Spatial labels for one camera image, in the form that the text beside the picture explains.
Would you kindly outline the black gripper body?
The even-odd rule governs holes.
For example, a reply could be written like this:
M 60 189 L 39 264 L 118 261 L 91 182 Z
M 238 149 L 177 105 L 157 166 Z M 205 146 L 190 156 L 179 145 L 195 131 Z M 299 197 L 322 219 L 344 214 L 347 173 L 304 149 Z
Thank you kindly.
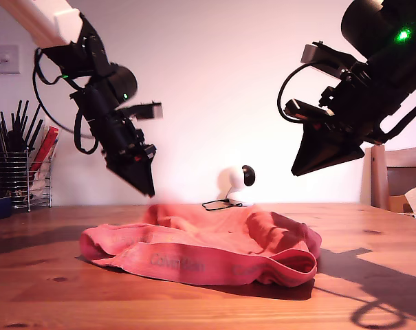
M 136 129 L 128 117 L 104 115 L 90 121 L 90 131 L 103 148 L 107 168 L 151 167 L 155 146 L 145 143 L 143 131 Z
M 318 106 L 297 99 L 285 104 L 285 119 L 303 125 L 304 141 L 384 141 L 381 121 L 414 91 L 414 68 L 402 63 L 305 63 L 285 82 L 308 67 L 340 82 L 322 92 Z

